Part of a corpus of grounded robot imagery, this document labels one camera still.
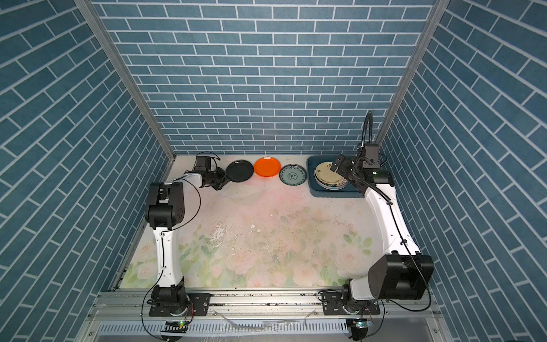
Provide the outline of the yellow plate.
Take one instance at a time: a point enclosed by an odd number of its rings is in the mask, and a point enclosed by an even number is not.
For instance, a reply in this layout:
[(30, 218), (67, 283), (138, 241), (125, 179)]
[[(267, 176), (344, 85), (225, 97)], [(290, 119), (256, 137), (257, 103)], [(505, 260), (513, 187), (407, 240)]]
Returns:
[(331, 166), (332, 162), (322, 162), (317, 165), (314, 171), (317, 181), (325, 185), (341, 185), (346, 182), (346, 179), (343, 176), (330, 169)]

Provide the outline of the black plate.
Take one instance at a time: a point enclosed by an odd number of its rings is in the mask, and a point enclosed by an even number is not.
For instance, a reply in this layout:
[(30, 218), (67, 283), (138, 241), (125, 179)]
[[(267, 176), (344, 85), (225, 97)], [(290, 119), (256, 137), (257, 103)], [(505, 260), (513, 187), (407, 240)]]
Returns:
[(226, 178), (231, 182), (245, 182), (254, 174), (254, 166), (247, 160), (235, 160), (226, 167)]

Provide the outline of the small blue patterned plate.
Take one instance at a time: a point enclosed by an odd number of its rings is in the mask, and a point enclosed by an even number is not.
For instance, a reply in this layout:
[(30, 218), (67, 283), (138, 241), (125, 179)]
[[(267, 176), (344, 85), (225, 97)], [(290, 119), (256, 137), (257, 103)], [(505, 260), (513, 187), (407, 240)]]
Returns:
[(298, 186), (307, 180), (306, 170), (297, 164), (283, 166), (280, 170), (279, 178), (285, 185)]

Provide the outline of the orange plate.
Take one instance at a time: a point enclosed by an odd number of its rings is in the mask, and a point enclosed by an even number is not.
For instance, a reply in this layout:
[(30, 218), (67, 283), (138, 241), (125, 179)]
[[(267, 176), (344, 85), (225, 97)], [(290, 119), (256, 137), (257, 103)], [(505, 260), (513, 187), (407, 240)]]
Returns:
[(256, 175), (263, 178), (271, 178), (279, 174), (281, 171), (281, 163), (273, 157), (259, 158), (254, 163), (254, 172)]

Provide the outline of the green rim plate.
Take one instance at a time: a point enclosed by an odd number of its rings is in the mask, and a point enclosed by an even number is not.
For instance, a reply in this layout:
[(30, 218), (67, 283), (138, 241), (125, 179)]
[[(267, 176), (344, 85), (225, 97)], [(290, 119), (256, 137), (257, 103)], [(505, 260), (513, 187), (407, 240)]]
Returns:
[(323, 189), (330, 190), (330, 191), (339, 191), (344, 189), (348, 185), (347, 180), (342, 180), (341, 182), (337, 182), (333, 184), (321, 182), (320, 180), (318, 180), (317, 183)]

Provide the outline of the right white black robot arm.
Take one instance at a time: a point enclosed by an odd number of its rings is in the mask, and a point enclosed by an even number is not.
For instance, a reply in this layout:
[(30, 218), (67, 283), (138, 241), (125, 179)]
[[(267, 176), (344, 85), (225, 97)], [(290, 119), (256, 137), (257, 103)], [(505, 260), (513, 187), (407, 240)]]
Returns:
[(340, 154), (330, 167), (364, 196), (383, 244), (383, 256), (368, 273), (343, 286), (343, 300), (352, 305), (372, 300), (419, 300), (429, 291), (434, 262), (410, 236), (397, 203), (393, 176), (387, 170), (366, 168), (367, 161)]

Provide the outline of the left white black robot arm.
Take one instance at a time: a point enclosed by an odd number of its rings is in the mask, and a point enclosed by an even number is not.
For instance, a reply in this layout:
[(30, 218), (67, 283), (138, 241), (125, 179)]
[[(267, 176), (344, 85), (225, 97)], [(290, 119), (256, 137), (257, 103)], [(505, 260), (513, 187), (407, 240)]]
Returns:
[(192, 170), (172, 182), (154, 182), (146, 200), (145, 219), (157, 248), (158, 281), (152, 288), (157, 302), (186, 302), (184, 277), (179, 265), (178, 230), (191, 222), (185, 219), (185, 186), (222, 188), (228, 179), (222, 168)]

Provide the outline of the teal plastic bin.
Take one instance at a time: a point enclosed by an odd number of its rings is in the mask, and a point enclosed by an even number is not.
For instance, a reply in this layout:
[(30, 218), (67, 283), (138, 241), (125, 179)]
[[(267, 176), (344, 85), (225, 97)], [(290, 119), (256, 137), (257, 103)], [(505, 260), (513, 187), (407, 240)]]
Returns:
[(361, 198), (363, 195), (351, 184), (346, 185), (341, 190), (328, 190), (316, 181), (316, 167), (323, 162), (333, 162), (336, 158), (336, 155), (312, 155), (308, 157), (306, 169), (310, 193), (315, 198)]

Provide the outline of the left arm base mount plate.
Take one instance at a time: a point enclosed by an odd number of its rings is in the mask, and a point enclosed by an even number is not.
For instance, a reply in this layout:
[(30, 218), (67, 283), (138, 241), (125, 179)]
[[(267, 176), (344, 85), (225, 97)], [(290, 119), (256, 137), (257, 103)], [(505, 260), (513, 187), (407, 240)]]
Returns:
[(148, 299), (149, 316), (152, 317), (191, 317), (206, 316), (211, 295), (207, 293), (186, 294), (176, 299)]

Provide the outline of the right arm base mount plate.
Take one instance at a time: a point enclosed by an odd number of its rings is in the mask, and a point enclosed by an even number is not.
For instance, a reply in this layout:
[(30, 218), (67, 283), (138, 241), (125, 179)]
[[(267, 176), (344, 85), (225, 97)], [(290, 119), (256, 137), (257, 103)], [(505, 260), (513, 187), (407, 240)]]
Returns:
[(316, 296), (326, 316), (361, 314), (374, 316), (380, 314), (380, 307), (377, 301), (354, 300), (346, 294), (332, 289), (321, 290)]

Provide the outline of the aluminium rail frame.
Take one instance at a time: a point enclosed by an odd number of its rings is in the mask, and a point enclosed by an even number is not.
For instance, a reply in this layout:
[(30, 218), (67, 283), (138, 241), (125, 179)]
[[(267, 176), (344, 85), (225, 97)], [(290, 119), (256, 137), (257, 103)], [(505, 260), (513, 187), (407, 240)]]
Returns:
[(77, 341), (451, 341), (433, 296), (326, 316), (317, 289), (211, 290), (206, 316), (151, 317), (143, 291), (103, 292)]

